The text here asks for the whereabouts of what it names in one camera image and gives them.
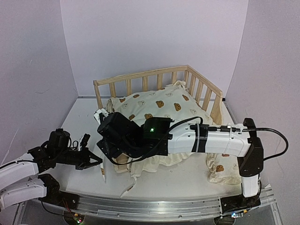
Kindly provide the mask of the bear print cream cushion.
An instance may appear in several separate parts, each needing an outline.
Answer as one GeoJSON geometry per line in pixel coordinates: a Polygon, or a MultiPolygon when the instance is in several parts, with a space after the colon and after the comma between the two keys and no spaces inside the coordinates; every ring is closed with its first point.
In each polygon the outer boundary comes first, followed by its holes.
{"type": "MultiPolygon", "coordinates": [[[[166,117],[175,122],[191,117],[202,117],[204,124],[212,125],[213,119],[203,110],[196,100],[186,91],[185,82],[177,81],[161,90],[138,92],[127,97],[111,97],[106,104],[109,113],[119,112],[139,126],[151,117],[166,117]]],[[[130,173],[134,180],[143,171],[155,173],[160,165],[173,166],[190,157],[189,153],[153,156],[141,162],[130,164],[125,154],[115,159],[116,173],[130,173]]]]}

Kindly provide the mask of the wooden pet bed frame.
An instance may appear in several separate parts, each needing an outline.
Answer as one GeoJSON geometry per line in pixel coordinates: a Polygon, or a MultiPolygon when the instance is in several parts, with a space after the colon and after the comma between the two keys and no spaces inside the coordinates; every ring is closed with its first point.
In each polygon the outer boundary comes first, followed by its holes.
{"type": "Polygon", "coordinates": [[[186,91],[209,114],[213,119],[213,124],[223,123],[221,107],[223,92],[189,65],[94,80],[93,86],[98,107],[106,109],[106,104],[111,97],[122,98],[138,92],[161,90],[177,81],[185,82],[186,91]]]}

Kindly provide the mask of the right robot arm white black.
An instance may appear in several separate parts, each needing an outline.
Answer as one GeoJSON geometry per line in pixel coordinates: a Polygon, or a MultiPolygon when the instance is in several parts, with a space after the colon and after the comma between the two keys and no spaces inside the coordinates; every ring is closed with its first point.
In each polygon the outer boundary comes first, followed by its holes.
{"type": "Polygon", "coordinates": [[[99,149],[113,164],[120,154],[132,162],[155,155],[177,153],[227,154],[239,158],[242,193],[236,204],[247,207],[259,191],[259,174],[263,169],[263,147],[253,126],[236,124],[213,126],[199,116],[175,122],[171,118],[151,117],[138,125],[120,112],[100,109],[94,113],[102,139],[99,149]]]}

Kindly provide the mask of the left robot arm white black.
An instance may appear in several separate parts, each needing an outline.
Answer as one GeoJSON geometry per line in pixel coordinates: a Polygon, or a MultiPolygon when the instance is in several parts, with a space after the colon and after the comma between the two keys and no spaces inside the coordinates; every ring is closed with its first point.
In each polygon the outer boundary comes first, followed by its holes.
{"type": "Polygon", "coordinates": [[[87,147],[89,134],[71,141],[70,133],[58,128],[49,140],[28,150],[21,157],[0,167],[1,210],[31,199],[76,209],[79,195],[64,192],[59,182],[47,171],[57,164],[72,165],[85,170],[101,165],[103,160],[87,147]]]}

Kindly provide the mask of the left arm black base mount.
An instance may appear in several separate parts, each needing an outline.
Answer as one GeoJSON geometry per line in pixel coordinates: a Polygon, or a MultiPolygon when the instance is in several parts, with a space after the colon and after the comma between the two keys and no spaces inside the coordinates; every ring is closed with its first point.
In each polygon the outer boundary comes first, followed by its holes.
{"type": "Polygon", "coordinates": [[[65,207],[69,210],[77,209],[79,195],[61,191],[59,182],[50,174],[42,174],[37,178],[42,180],[46,187],[46,195],[39,197],[38,200],[44,203],[65,207]]]}

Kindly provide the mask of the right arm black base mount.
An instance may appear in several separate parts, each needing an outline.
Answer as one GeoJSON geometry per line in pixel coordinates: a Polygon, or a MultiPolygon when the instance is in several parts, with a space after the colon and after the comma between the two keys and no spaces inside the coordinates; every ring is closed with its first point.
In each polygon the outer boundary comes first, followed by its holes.
{"type": "Polygon", "coordinates": [[[219,197],[219,201],[221,216],[250,210],[261,205],[260,193],[252,197],[245,197],[243,194],[219,197]]]}

